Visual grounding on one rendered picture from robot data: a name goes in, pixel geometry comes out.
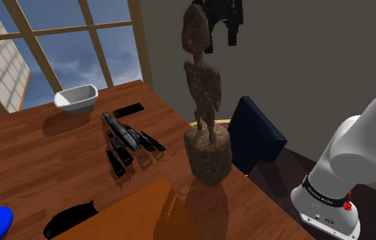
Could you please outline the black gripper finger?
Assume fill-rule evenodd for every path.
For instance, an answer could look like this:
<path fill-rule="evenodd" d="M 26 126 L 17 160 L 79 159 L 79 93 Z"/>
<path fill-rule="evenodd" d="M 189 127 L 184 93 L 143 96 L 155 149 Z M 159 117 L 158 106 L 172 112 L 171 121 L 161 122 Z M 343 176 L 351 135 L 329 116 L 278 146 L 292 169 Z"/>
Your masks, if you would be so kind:
<path fill-rule="evenodd" d="M 212 30 L 209 30 L 209 46 L 204 50 L 205 54 L 211 54 L 214 52 Z"/>
<path fill-rule="evenodd" d="M 237 45 L 237 34 L 239 31 L 239 25 L 227 25 L 228 45 Z"/>

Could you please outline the brown carved figure statue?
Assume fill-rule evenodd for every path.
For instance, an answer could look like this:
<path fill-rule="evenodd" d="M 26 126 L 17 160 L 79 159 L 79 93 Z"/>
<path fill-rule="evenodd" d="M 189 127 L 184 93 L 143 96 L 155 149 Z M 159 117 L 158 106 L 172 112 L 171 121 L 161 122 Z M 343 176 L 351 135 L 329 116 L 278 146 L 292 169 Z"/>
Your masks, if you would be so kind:
<path fill-rule="evenodd" d="M 212 109 L 214 114 L 211 122 L 215 123 L 215 116 L 220 109 L 222 98 L 221 77 L 216 67 L 210 66 L 203 60 L 203 52 L 208 46 L 209 29 L 207 18 L 202 7 L 192 3 L 188 6 L 183 17 L 182 48 L 192 55 L 192 58 L 184 62 L 184 71 L 189 92 L 196 105 L 194 117 L 198 110 L 207 111 Z M 206 184 L 200 179 L 198 180 L 207 187 L 214 187 L 223 179 L 212 185 Z"/>

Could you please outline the black flat phone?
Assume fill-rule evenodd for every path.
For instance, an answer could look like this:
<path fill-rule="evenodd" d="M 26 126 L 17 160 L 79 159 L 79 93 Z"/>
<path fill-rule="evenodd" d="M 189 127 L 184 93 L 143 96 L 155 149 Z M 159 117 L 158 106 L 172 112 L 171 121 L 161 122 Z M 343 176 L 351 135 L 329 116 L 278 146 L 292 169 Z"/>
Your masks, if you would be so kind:
<path fill-rule="evenodd" d="M 128 115 L 137 113 L 137 112 L 142 111 L 142 110 L 144 110 L 144 107 L 142 106 L 142 104 L 136 103 L 136 104 L 132 104 L 132 105 L 125 106 L 123 108 L 119 108 L 117 110 L 114 110 L 113 114 L 114 114 L 115 118 L 118 119 L 118 118 L 122 118 L 122 117 L 125 117 L 125 116 L 128 116 Z"/>

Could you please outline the grey black toy spaceship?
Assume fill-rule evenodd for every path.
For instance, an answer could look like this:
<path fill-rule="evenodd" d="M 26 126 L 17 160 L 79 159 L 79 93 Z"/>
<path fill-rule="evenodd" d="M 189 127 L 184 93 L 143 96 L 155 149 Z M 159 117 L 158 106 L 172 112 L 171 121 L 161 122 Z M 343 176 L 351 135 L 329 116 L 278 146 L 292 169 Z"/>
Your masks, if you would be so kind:
<path fill-rule="evenodd" d="M 102 113 L 102 115 L 113 131 L 106 133 L 112 148 L 106 147 L 105 151 L 112 170 L 118 177 L 125 174 L 125 167 L 131 165 L 134 160 L 127 148 L 131 151 L 138 151 L 142 147 L 147 151 L 166 150 L 163 145 L 145 132 L 138 132 L 129 125 L 122 124 L 107 112 Z"/>

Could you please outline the white bowl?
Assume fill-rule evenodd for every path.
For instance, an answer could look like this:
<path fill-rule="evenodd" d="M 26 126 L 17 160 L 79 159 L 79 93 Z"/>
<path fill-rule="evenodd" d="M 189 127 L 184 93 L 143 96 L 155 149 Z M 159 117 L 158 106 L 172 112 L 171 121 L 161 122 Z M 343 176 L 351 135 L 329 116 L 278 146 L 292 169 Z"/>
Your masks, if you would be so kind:
<path fill-rule="evenodd" d="M 57 92 L 54 104 L 61 110 L 77 115 L 93 110 L 97 98 L 98 90 L 94 85 L 83 85 Z"/>

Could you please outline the orange flat box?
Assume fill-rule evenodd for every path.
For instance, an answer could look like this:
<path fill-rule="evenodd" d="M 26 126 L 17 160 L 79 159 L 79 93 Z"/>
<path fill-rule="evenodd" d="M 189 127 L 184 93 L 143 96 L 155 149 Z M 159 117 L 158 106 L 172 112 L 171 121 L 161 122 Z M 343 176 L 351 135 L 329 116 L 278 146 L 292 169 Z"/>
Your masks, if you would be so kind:
<path fill-rule="evenodd" d="M 204 240 L 165 177 L 53 240 Z"/>

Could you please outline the brown wooden table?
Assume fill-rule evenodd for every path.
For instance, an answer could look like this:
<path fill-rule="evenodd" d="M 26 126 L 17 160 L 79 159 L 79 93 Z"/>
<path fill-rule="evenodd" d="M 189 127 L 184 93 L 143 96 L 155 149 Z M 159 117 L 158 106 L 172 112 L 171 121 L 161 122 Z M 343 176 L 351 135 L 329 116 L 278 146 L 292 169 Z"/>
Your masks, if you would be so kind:
<path fill-rule="evenodd" d="M 155 138 L 164 151 L 134 152 L 118 177 L 105 152 L 103 114 L 134 103 L 143 110 L 123 122 Z M 6 240 L 45 240 L 44 227 L 56 213 L 90 201 L 103 211 L 161 178 L 174 193 L 165 195 L 153 221 L 134 221 L 136 207 L 127 208 L 124 224 L 136 229 L 137 240 L 157 237 L 179 221 L 177 201 L 192 218 L 178 239 L 314 240 L 238 169 L 214 187 L 200 184 L 184 148 L 189 127 L 139 80 L 100 90 L 95 108 L 83 114 L 50 103 L 0 116 L 0 206 L 14 214 Z"/>

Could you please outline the black rounded object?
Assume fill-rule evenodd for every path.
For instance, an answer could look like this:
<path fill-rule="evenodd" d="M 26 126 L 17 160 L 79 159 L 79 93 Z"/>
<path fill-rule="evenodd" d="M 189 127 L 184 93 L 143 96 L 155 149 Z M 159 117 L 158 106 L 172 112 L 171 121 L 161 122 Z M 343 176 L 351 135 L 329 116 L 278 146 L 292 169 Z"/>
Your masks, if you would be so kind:
<path fill-rule="evenodd" d="M 54 215 L 43 230 L 43 235 L 51 240 L 74 226 L 98 214 L 91 200 L 88 203 L 76 205 Z"/>

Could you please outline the dark robot stand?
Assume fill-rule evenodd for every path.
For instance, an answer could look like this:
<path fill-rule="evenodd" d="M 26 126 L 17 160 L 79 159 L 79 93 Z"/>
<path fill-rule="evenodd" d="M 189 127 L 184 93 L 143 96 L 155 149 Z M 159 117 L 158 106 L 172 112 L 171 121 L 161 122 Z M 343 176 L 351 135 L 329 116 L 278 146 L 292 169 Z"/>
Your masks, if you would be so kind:
<path fill-rule="evenodd" d="M 338 240 L 304 223 L 291 202 L 292 189 L 301 184 L 315 164 L 307 157 L 283 149 L 275 162 L 257 162 L 248 178 L 316 240 Z M 376 190 L 357 185 L 352 189 L 352 202 L 358 209 L 361 223 L 358 240 L 376 240 Z"/>

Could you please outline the wooden frame window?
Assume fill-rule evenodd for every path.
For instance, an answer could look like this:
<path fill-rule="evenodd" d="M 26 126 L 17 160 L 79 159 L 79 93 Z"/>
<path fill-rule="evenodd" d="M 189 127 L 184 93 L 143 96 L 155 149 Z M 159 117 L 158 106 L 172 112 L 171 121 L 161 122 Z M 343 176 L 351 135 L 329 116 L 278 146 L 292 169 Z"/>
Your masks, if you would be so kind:
<path fill-rule="evenodd" d="M 77 0 L 18 0 L 31 28 L 52 29 L 84 25 Z M 129 20 L 127 0 L 87 0 L 95 23 Z M 0 0 L 0 33 L 18 29 Z M 132 27 L 98 30 L 114 85 L 142 77 Z M 93 84 L 106 87 L 87 31 L 44 35 L 38 41 L 61 86 Z M 0 101 L 9 112 L 53 101 L 54 92 L 22 39 L 0 40 Z"/>

